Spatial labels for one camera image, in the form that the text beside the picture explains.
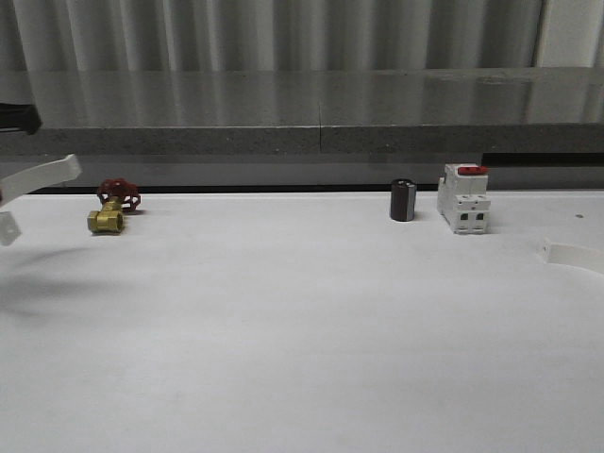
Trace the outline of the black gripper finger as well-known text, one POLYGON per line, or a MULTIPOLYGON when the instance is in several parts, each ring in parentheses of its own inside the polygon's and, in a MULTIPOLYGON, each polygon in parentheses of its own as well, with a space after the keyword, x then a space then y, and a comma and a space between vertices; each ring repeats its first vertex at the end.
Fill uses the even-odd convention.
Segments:
POLYGON ((0 104, 0 131, 35 134, 42 126, 38 109, 33 104, 0 104))

